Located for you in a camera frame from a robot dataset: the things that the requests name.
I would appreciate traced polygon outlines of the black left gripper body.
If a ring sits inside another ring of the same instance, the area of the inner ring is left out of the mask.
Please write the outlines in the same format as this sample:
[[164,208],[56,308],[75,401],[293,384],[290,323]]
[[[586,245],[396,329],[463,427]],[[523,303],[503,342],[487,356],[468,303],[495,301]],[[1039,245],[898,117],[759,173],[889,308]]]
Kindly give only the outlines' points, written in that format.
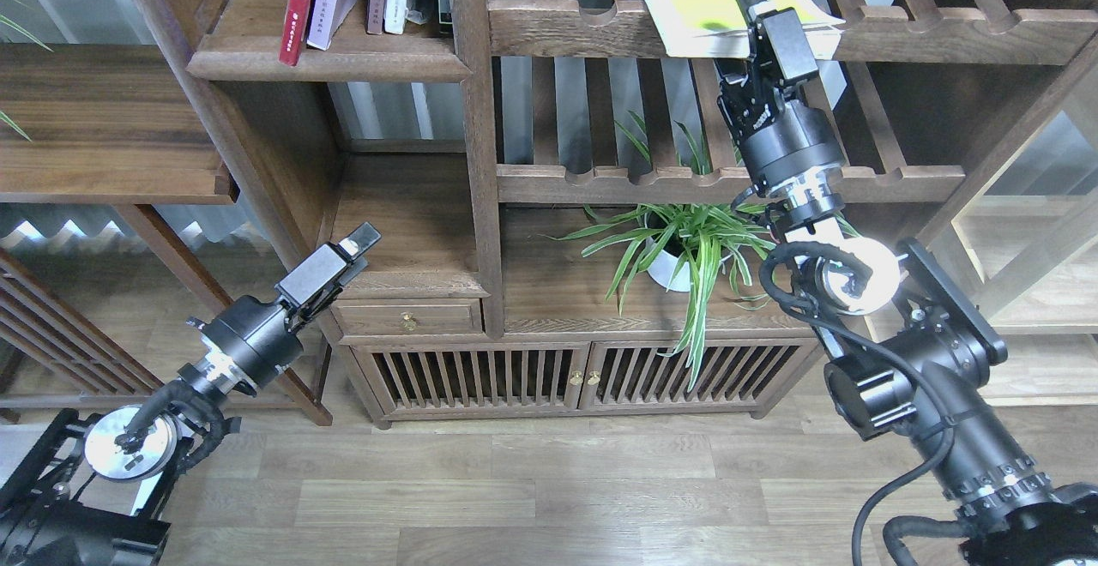
[[184,382],[209,400],[225,400],[232,390],[255,397],[302,355],[296,332],[317,319],[341,293],[325,287],[304,303],[282,288],[271,303],[244,295],[212,322],[189,317],[208,347],[197,364],[184,364]]

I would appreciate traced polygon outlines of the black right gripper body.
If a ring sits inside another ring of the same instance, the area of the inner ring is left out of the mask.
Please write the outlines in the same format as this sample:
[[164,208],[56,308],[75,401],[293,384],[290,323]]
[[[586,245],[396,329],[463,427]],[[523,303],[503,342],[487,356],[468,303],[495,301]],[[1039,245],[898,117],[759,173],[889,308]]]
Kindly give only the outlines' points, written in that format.
[[786,77],[773,58],[715,62],[718,106],[760,197],[781,197],[796,180],[816,182],[841,167],[843,156],[824,111],[805,106],[799,85],[817,67]]

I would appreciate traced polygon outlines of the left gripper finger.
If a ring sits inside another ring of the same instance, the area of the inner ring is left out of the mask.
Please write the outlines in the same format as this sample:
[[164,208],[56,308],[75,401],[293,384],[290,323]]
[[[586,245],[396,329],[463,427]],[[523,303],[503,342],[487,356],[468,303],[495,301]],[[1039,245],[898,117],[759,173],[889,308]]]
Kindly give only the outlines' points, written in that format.
[[336,270],[336,262],[327,262],[329,265],[310,266],[305,276],[305,287],[312,292],[305,303],[305,317],[320,315],[344,292],[346,285],[368,265],[367,258],[358,257],[357,260],[343,262],[341,269]]
[[365,222],[337,244],[323,244],[274,285],[279,300],[292,310],[329,307],[345,285],[367,268],[365,253],[380,240],[380,232]]

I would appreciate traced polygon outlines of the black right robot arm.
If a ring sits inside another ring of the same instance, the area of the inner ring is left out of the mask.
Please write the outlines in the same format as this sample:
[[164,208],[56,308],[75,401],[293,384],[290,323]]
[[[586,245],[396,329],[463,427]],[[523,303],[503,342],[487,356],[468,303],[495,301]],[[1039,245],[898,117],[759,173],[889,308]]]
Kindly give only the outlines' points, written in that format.
[[908,437],[922,457],[862,506],[852,562],[862,563],[872,510],[933,473],[956,513],[890,519],[882,534],[898,565],[914,565],[908,536],[960,539],[971,565],[1094,565],[1095,485],[1054,487],[978,393],[1007,358],[1004,340],[921,243],[889,249],[841,230],[844,203],[831,187],[841,149],[824,112],[797,93],[818,73],[799,15],[769,0],[736,1],[748,51],[716,62],[719,109],[752,195],[771,202],[765,221],[777,246],[758,280],[824,343],[826,387],[848,425],[864,440]]

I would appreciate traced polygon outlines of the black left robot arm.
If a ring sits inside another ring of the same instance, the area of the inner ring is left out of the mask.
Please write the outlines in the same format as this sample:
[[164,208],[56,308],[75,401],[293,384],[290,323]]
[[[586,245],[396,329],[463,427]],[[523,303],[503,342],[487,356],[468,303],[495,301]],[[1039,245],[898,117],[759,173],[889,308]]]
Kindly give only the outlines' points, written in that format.
[[367,266],[379,231],[365,223],[325,243],[277,284],[270,303],[243,296],[209,322],[200,362],[141,406],[80,418],[63,409],[3,486],[4,565],[156,565],[175,484],[205,460],[239,418],[232,391],[254,395],[302,355],[299,331]]

